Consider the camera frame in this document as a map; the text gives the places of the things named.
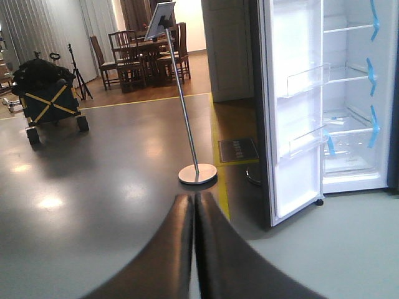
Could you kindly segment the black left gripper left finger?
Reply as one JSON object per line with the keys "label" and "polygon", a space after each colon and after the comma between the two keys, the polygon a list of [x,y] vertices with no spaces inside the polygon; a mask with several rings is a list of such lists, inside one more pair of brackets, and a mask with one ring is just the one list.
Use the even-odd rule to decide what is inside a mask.
{"label": "black left gripper left finger", "polygon": [[85,298],[188,298],[194,205],[177,195],[164,221],[138,255]]}

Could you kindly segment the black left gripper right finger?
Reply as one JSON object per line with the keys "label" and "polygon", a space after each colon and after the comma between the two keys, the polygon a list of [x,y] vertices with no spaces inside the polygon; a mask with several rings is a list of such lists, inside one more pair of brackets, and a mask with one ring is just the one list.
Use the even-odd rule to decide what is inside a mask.
{"label": "black left gripper right finger", "polygon": [[202,298],[322,298],[256,252],[208,192],[195,195],[195,254]]}

